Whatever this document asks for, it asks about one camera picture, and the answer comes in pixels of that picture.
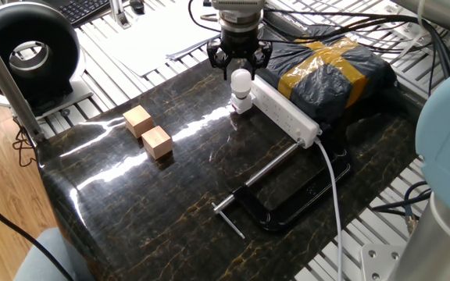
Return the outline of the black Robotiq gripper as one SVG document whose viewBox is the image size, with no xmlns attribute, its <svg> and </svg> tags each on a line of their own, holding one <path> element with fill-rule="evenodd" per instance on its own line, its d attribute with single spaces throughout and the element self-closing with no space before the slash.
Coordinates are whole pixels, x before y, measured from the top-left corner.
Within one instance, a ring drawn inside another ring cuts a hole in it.
<svg viewBox="0 0 450 281">
<path fill-rule="evenodd" d="M 258 69 L 265 69 L 270 61 L 273 45 L 258 39 L 259 29 L 245 32 L 221 30 L 220 39 L 208 41 L 206 51 L 212 68 L 221 69 L 223 79 L 227 80 L 227 67 L 232 61 L 230 55 L 250 55 L 247 62 L 250 65 L 252 80 Z"/>
</svg>

